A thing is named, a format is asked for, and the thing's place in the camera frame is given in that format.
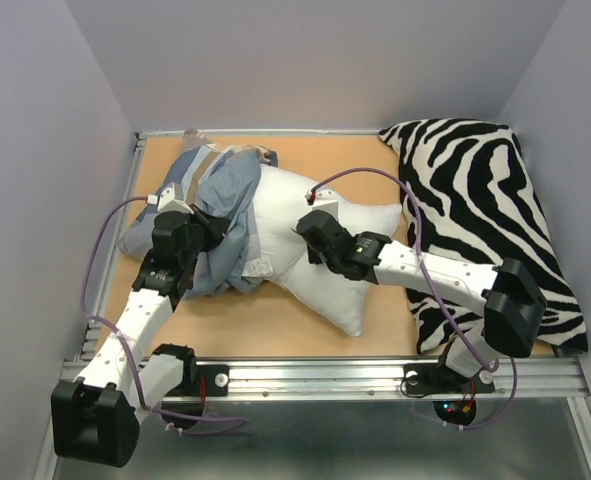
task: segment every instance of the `white pillow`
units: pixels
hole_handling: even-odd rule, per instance
[[[364,297],[370,284],[347,280],[325,265],[308,262],[304,240],[294,232],[300,218],[311,211],[304,196],[317,182],[276,167],[262,165],[253,197],[262,257],[272,274],[265,278],[288,290],[302,303],[352,336],[362,333]],[[367,206],[339,194],[338,220],[353,235],[363,231],[391,236],[401,219],[401,204]]]

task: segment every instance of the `white wall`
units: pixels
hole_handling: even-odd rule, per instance
[[[33,478],[131,128],[63,0],[0,0],[0,479]]]
[[[591,389],[591,0],[564,6],[501,117],[524,143],[562,270],[584,309]]]
[[[563,0],[67,0],[137,131],[499,114]]]

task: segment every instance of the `wooden platform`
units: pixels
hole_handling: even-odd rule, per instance
[[[397,158],[375,136],[210,137],[218,143],[261,144],[275,150],[281,168],[322,180],[340,170],[372,166],[397,174]],[[154,193],[179,154],[180,137],[147,141],[134,195]],[[353,174],[333,183],[348,200],[369,205],[399,203],[398,188],[378,175]],[[143,207],[131,208],[127,224]],[[405,242],[404,224],[395,235]],[[106,317],[121,314],[139,263],[119,256],[106,307]],[[98,348],[107,332],[103,331]],[[372,286],[366,296],[361,337],[345,335],[291,294],[265,282],[259,292],[234,291],[217,297],[183,301],[159,332],[160,343],[189,345],[205,357],[361,357],[415,355],[417,332],[404,289]],[[535,354],[550,355],[538,345]]]

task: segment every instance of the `black and white striped fabric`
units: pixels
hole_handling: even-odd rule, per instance
[[[524,262],[548,300],[539,339],[583,353],[584,317],[551,246],[546,220],[522,160],[520,144],[506,125],[469,119],[424,119],[379,132],[399,155],[399,178],[422,212],[422,250],[461,261]],[[412,205],[401,197],[415,242]],[[407,289],[419,331],[417,352],[448,342],[453,329],[430,295]],[[480,317],[451,303],[466,331]]]

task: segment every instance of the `gray fabric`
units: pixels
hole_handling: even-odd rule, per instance
[[[231,221],[222,243],[198,258],[193,288],[186,292],[185,298],[217,295],[231,287],[242,293],[252,293],[261,283],[260,279],[244,276],[245,265],[261,256],[252,200],[261,178],[260,164],[276,166],[277,155],[252,147],[223,147],[223,151],[217,147],[221,146],[210,145],[209,140],[196,131],[187,131],[182,153],[156,192],[159,195],[169,183],[178,183],[186,197],[191,182],[195,188],[193,177],[201,172],[201,177],[196,179],[195,204],[210,215]],[[123,253],[138,260],[144,258],[152,247],[156,215],[156,207],[148,205],[137,216],[118,242]]]
[[[195,269],[194,287],[186,297],[214,295],[234,287],[242,293],[258,288],[242,277],[249,251],[249,210],[261,177],[257,152],[235,155],[225,168],[202,182],[197,206],[215,217],[231,220],[226,238],[212,251],[203,253]]]

